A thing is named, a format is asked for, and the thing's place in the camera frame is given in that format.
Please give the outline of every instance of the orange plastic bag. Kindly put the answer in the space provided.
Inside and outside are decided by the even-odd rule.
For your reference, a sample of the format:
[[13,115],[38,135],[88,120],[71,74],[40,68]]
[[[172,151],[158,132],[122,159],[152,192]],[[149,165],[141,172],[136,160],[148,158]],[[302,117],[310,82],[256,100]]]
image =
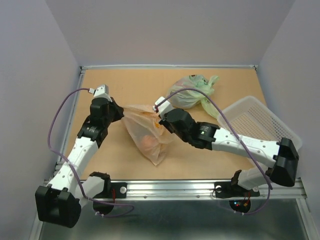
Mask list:
[[123,108],[124,123],[140,152],[155,166],[167,155],[168,144],[174,140],[164,126],[159,124],[160,117],[149,105],[130,105]]

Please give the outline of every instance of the metal frame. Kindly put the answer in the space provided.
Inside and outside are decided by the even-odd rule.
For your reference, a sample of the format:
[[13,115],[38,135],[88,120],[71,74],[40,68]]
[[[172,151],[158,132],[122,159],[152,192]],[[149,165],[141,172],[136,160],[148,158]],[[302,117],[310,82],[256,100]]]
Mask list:
[[[256,65],[104,65],[81,67],[78,87],[80,88],[86,70],[88,69],[161,69],[161,68],[250,68],[256,69]],[[60,151],[65,153],[69,140],[71,126],[73,124],[75,110],[78,104],[79,93],[75,95],[72,110],[70,112],[67,129]],[[57,159],[54,175],[63,164],[60,157]],[[127,182],[127,198],[122,201],[185,201],[185,200],[219,200],[215,198],[213,190],[215,182],[228,181],[227,179],[215,180],[117,180],[113,182]],[[297,179],[294,187],[283,187],[272,184],[273,190],[271,199],[296,199],[297,205],[303,220],[307,236],[310,240],[319,240],[314,221],[306,203],[306,192],[301,179]],[[268,186],[262,185],[259,188],[260,196],[252,199],[266,199]],[[36,214],[31,230],[30,240],[38,240],[40,237],[43,222],[39,221]]]
[[258,65],[212,65],[212,64],[114,64],[114,65],[95,65],[95,66],[82,66],[82,70],[88,69],[211,69],[211,68],[224,68],[224,69],[257,69]]

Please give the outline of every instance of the metal floor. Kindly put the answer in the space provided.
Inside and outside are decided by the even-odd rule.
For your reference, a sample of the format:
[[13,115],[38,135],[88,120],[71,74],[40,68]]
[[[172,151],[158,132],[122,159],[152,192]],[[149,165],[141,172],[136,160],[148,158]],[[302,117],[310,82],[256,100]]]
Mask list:
[[[251,209],[264,199],[252,200]],[[295,199],[272,199],[261,212],[234,214],[227,200],[137,201],[120,218],[82,209],[74,228],[44,223],[41,240],[307,240]]]

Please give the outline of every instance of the screw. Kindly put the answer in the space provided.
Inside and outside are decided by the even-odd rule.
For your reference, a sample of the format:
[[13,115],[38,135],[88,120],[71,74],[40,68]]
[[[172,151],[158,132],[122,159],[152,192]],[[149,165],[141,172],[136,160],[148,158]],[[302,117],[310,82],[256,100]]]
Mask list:
[[222,187],[221,187],[220,185],[216,186],[216,187],[215,187],[215,191],[216,191],[217,193],[221,193],[221,192],[222,192]]
[[120,193],[125,194],[127,192],[127,188],[122,186],[120,187]]

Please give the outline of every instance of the wire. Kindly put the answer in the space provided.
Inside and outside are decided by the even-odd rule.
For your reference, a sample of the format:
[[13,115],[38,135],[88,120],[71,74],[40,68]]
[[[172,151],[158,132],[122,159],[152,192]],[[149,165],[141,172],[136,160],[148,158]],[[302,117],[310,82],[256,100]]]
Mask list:
[[215,196],[214,196],[215,191],[216,191],[216,189],[214,188],[214,189],[212,190],[212,193],[211,193],[211,196],[212,196],[213,198],[215,198]]
[[250,198],[251,198],[251,194],[250,194],[250,192],[248,192],[248,200],[243,204],[244,206],[248,205],[248,203],[250,202]]
[[224,115],[224,113],[222,112],[222,110],[217,106],[217,104],[211,99],[211,97],[209,97],[207,94],[205,94],[203,91],[198,90],[196,88],[181,88],[177,91],[172,92],[169,96],[165,97],[160,103],[156,104],[154,107],[155,109],[158,109],[160,105],[162,105],[165,101],[167,101],[168,99],[170,99],[172,96],[176,95],[177,93],[180,93],[182,91],[195,91],[198,92],[200,94],[202,94],[203,96],[205,96],[210,103],[217,109],[217,111],[220,113],[220,115],[222,116],[222,118],[224,119],[224,121],[226,122],[226,124],[228,125],[228,127],[230,128],[231,132],[233,133],[233,135],[236,137],[236,139],[240,142],[240,144],[243,146],[244,150],[247,152],[247,154],[249,155],[249,157],[252,159],[252,161],[254,162],[254,164],[256,165],[256,167],[259,169],[259,171],[261,172],[261,174],[263,175],[263,178],[265,179],[267,185],[268,185],[268,195],[267,198],[264,202],[264,204],[257,210],[253,211],[253,212],[248,212],[248,213],[244,213],[244,215],[252,215],[255,214],[259,211],[261,211],[266,204],[269,201],[270,198],[270,194],[271,194],[271,190],[273,189],[272,185],[271,185],[271,181],[268,178],[268,176],[264,173],[263,169],[260,167],[259,163],[257,162],[257,160],[255,159],[255,157],[252,155],[252,153],[250,152],[250,150],[248,149],[247,145],[241,140],[240,136],[236,133],[235,129],[231,126],[231,123],[228,121],[227,117]]
[[88,196],[86,195],[86,193],[85,193],[84,187],[82,186],[81,180],[80,180],[80,178],[79,178],[79,175],[78,175],[75,167],[71,164],[71,162],[69,161],[69,159],[68,159],[65,155],[63,155],[61,152],[59,152],[59,151],[57,151],[57,150],[55,150],[55,149],[53,149],[53,148],[51,147],[51,133],[52,133],[52,129],[53,129],[53,127],[54,127],[54,124],[55,124],[55,122],[56,122],[56,120],[57,120],[58,114],[60,113],[62,107],[64,106],[64,104],[66,103],[66,101],[68,100],[68,98],[69,98],[71,95],[73,95],[73,94],[75,94],[75,93],[77,93],[77,92],[79,92],[79,91],[82,91],[82,90],[86,90],[86,91],[89,92],[90,89],[89,89],[89,88],[84,88],[84,87],[83,87],[83,88],[76,89],[76,90],[70,92],[70,93],[65,97],[65,99],[62,101],[62,103],[61,103],[61,105],[59,106],[58,110],[56,111],[56,113],[55,113],[55,115],[54,115],[54,117],[53,117],[52,123],[51,123],[51,125],[50,125],[49,132],[48,132],[48,137],[47,137],[47,145],[48,145],[48,148],[49,148],[49,150],[50,150],[51,152],[57,154],[57,155],[60,156],[66,163],[68,163],[68,165],[69,165],[69,167],[70,167],[70,169],[71,169],[71,171],[72,171],[72,173],[73,173],[73,175],[74,175],[74,177],[75,177],[75,180],[76,180],[77,184],[79,185],[79,188],[80,188],[80,191],[81,191],[81,193],[82,193],[82,196],[83,196],[85,199],[88,199],[88,200],[90,200],[90,201],[92,201],[92,202],[95,202],[95,203],[108,205],[108,206],[130,207],[130,209],[129,209],[128,211],[123,212],[123,213],[119,213],[119,214],[116,214],[116,215],[103,215],[103,214],[100,214],[100,213],[98,213],[98,212],[96,212],[96,214],[98,214],[98,215],[100,215],[100,216],[102,216],[102,217],[104,217],[104,218],[116,218],[116,217],[120,217],[120,216],[126,215],[126,214],[128,214],[128,213],[131,213],[131,212],[135,209],[135,206],[132,205],[132,204],[119,204],[119,203],[111,203],[111,202],[106,202],[106,201],[100,201],[100,200],[93,199],[92,197],[88,197]]
[[242,202],[246,201],[247,198],[247,194],[244,195],[244,199],[242,200]]

